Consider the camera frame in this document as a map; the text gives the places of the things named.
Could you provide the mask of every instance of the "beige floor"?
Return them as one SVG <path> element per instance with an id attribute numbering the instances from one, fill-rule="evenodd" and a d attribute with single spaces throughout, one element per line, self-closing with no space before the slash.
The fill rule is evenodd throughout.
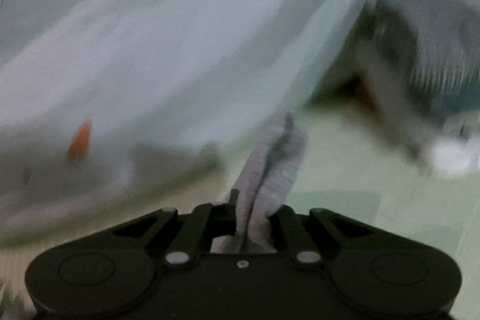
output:
<path id="1" fill-rule="evenodd" d="M 480 0 L 465 1 L 480 8 Z M 455 181 L 422 176 L 402 148 L 385 145 L 349 102 L 313 105 L 299 119 L 310 142 L 289 203 L 298 212 L 327 207 L 443 249 L 455 257 L 464 273 L 453 313 L 459 319 L 480 319 L 480 175 Z M 188 186 L 164 190 L 73 231 L 1 250 L 0 280 L 11 292 L 26 296 L 26 265 L 44 249 L 163 206 L 189 211 L 217 199 L 237 177 L 250 147 L 246 143 L 224 168 Z"/>

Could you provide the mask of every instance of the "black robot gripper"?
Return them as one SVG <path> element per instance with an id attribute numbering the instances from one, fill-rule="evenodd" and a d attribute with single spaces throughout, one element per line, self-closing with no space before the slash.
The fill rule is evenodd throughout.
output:
<path id="1" fill-rule="evenodd" d="M 325 209 L 270 218 L 274 254 L 211 254 L 238 193 L 164 208 L 52 248 L 25 274 L 37 319 L 450 319 L 461 272 L 445 253 Z"/>

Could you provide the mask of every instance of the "white fabric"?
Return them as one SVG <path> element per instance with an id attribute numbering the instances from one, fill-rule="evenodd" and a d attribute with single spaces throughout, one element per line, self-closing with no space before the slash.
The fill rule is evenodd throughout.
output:
<path id="1" fill-rule="evenodd" d="M 0 237 L 171 180 L 299 107 L 366 1 L 2 0 Z M 68 164 L 86 119 L 88 159 Z"/>

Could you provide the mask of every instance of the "orange tag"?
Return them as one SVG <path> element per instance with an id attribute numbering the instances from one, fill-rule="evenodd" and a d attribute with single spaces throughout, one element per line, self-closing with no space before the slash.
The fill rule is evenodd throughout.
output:
<path id="1" fill-rule="evenodd" d="M 78 129 L 77 134 L 71 141 L 67 157 L 70 161 L 83 159 L 87 156 L 90 134 L 92 133 L 92 122 L 85 121 Z"/>

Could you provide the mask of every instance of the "folded cloth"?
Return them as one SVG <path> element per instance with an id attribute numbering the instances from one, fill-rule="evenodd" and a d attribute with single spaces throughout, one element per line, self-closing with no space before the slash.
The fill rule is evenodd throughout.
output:
<path id="1" fill-rule="evenodd" d="M 211 252 L 275 252 L 268 217 L 287 199 L 303 160 L 305 142 L 305 133 L 290 114 L 267 126 L 233 186 L 239 191 L 237 233 L 215 239 Z"/>

